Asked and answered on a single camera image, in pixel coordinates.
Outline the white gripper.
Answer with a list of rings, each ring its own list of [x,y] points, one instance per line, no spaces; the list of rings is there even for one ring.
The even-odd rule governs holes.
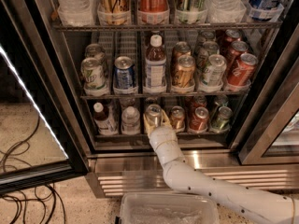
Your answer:
[[[184,161],[185,157],[178,145],[176,132],[171,128],[171,122],[165,111],[162,110],[160,127],[155,129],[148,122],[147,116],[143,115],[144,132],[149,137],[149,143],[156,153],[162,166],[171,161]]]

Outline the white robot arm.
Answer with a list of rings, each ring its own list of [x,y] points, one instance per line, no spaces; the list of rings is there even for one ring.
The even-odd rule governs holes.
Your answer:
[[[299,224],[298,199],[212,178],[191,167],[166,114],[156,123],[144,119],[144,126],[170,189],[206,196],[257,224]]]

